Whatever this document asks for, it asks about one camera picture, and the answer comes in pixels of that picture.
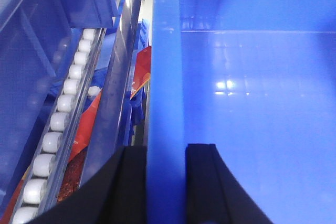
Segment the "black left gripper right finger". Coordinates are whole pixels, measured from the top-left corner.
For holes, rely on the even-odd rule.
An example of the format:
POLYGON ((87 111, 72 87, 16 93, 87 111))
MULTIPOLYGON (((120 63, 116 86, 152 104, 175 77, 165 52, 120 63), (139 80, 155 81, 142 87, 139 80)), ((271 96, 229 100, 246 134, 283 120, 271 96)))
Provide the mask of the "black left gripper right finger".
POLYGON ((187 223, 271 223, 245 192, 214 144, 189 144, 186 160, 187 223))

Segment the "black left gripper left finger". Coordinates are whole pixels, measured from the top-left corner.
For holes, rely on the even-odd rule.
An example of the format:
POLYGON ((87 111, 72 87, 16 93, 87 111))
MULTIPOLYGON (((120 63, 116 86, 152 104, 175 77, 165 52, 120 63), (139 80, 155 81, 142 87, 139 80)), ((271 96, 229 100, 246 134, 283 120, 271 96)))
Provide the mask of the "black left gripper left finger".
POLYGON ((69 198, 32 223, 146 223, 145 146, 118 149, 69 198))

